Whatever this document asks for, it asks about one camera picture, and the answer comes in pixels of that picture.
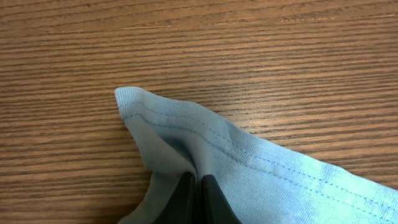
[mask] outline light blue cloth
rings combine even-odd
[[[145,199],[119,223],[152,223],[182,173],[213,174],[242,223],[398,224],[398,191],[246,133],[192,102],[118,88],[147,169]]]

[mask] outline blue fabric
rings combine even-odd
[[[192,102],[116,90],[147,169],[145,199],[119,223],[152,223],[181,174],[213,174],[242,223],[398,224],[398,191],[239,129]]]

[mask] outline fabric fold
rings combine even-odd
[[[115,91],[121,118],[153,171],[145,199],[119,223],[152,223],[180,175],[216,177],[242,223],[396,223],[398,191],[239,129],[189,101]]]

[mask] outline blue towel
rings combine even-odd
[[[147,169],[144,200],[119,224],[152,223],[179,177],[213,174],[242,223],[398,224],[398,191],[239,129],[189,101],[118,88],[119,112]]]

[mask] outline brown wood surface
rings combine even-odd
[[[134,210],[150,172],[119,86],[398,189],[398,1],[3,0],[0,223]]]

